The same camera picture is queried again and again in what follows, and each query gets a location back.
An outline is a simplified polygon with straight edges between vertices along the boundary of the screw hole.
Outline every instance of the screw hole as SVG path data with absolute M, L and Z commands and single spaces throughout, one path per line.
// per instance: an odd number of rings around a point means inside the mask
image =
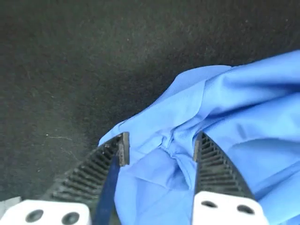
M 62 218 L 61 222 L 63 225 L 73 225 L 79 220 L 79 214 L 77 212 L 70 212 Z
M 210 201 L 201 202 L 201 205 L 205 205 L 205 206 L 210 207 L 210 208 L 217 208 L 217 205 L 213 202 L 210 202 Z
M 244 212 L 244 213 L 247 213 L 247 214 L 254 214 L 254 211 L 253 209 L 251 209 L 250 207 L 246 206 L 246 205 L 239 205 L 237 207 L 238 211 L 240 212 Z
M 42 218 L 44 211 L 42 210 L 34 210 L 31 213 L 29 213 L 26 217 L 27 223 L 34 223 L 38 221 L 40 218 Z

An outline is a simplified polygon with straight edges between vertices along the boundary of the dark gray surface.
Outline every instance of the dark gray surface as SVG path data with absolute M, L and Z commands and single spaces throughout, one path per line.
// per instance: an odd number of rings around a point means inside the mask
M 300 48 L 299 0 L 0 4 L 0 200 L 42 193 L 178 73 Z

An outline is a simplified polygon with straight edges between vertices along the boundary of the black rubber grip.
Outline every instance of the black rubber grip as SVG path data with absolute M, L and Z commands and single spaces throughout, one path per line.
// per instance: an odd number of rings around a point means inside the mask
M 210 191 L 254 199 L 238 169 L 204 132 L 199 133 L 195 142 L 194 161 L 197 162 L 195 194 Z
M 84 161 L 56 180 L 41 200 L 84 203 L 93 212 L 112 163 L 118 166 L 115 176 L 118 176 L 120 166 L 129 164 L 128 133 L 122 133 L 93 150 Z

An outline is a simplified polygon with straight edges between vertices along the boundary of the blue cloth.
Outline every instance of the blue cloth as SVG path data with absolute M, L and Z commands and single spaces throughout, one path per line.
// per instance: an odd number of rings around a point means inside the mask
M 179 74 L 148 108 L 101 140 L 130 132 L 115 195 L 123 225 L 189 225 L 204 130 L 230 157 L 271 225 L 300 224 L 300 51 Z

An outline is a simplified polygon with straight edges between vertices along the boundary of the wrinkled fabric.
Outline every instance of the wrinkled fabric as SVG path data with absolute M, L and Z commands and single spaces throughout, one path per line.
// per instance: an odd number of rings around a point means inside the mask
M 271 225 L 300 224 L 300 51 L 179 74 L 128 131 L 115 203 L 123 225 L 189 225 L 199 131 L 235 163 Z

